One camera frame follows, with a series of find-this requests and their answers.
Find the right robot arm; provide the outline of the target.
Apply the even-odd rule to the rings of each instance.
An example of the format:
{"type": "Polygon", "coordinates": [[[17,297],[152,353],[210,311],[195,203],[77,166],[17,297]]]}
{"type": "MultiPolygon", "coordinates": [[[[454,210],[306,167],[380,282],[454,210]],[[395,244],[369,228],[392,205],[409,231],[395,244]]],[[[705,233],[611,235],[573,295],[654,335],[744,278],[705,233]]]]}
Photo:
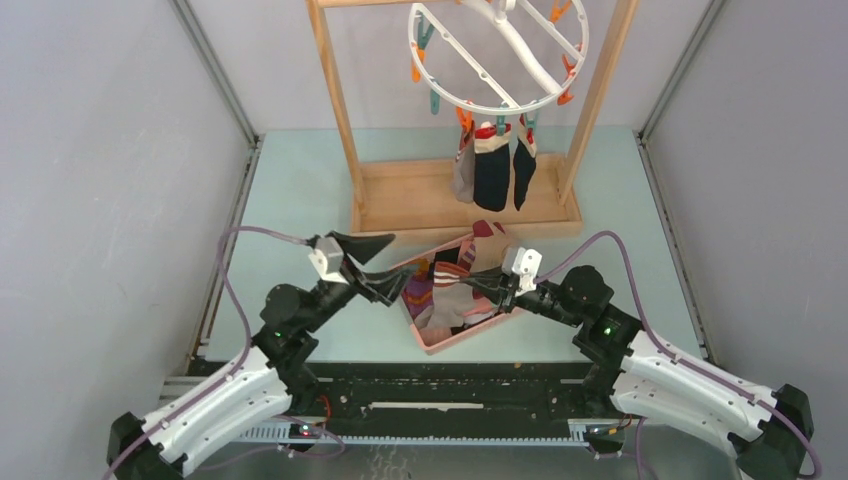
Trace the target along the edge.
{"type": "Polygon", "coordinates": [[[746,479],[801,478],[814,432],[807,394],[747,381],[677,349],[614,306],[594,267],[574,267],[561,283],[543,281],[528,292],[498,268],[462,281],[500,310],[576,328],[572,341],[597,375],[581,392],[591,416],[618,410],[680,430],[726,453],[746,479]]]}

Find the navy santa sock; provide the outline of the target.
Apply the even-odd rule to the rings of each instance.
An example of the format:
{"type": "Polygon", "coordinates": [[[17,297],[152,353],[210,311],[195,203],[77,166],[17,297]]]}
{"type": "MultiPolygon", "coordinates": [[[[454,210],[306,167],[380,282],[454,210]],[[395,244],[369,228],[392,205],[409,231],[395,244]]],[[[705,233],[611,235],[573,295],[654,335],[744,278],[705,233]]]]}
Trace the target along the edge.
{"type": "Polygon", "coordinates": [[[520,124],[518,143],[513,154],[514,207],[520,211],[526,202],[530,182],[535,174],[537,145],[532,128],[520,124]]]}
{"type": "Polygon", "coordinates": [[[510,140],[512,127],[498,127],[484,122],[474,132],[473,201],[482,209],[500,212],[505,209],[510,185],[510,140]]]}

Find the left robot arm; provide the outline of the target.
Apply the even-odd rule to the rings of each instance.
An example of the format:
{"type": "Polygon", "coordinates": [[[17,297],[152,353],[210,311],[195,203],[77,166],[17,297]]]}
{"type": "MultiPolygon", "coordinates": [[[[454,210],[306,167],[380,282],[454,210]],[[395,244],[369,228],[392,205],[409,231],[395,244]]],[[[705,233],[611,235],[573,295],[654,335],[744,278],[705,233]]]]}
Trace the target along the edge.
{"type": "Polygon", "coordinates": [[[307,365],[318,346],[314,333],[356,297],[393,305],[416,272],[413,266],[362,270],[394,241],[393,234],[272,235],[309,248],[315,286],[272,287],[260,313],[262,328],[245,333],[245,346],[235,358],[157,410],[117,418],[105,478],[184,479],[253,426],[276,415],[308,414],[320,394],[319,380],[307,365]]]}

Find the orange cuffed grey sock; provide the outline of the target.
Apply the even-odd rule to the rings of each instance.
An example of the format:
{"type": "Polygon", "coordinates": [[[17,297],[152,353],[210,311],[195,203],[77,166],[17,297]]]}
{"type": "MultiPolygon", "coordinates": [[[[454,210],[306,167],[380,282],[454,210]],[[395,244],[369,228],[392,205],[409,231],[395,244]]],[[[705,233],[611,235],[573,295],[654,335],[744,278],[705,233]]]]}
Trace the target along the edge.
{"type": "Polygon", "coordinates": [[[453,161],[451,189],[455,198],[463,203],[473,202],[475,169],[473,139],[473,129],[461,134],[458,151],[453,161]]]}

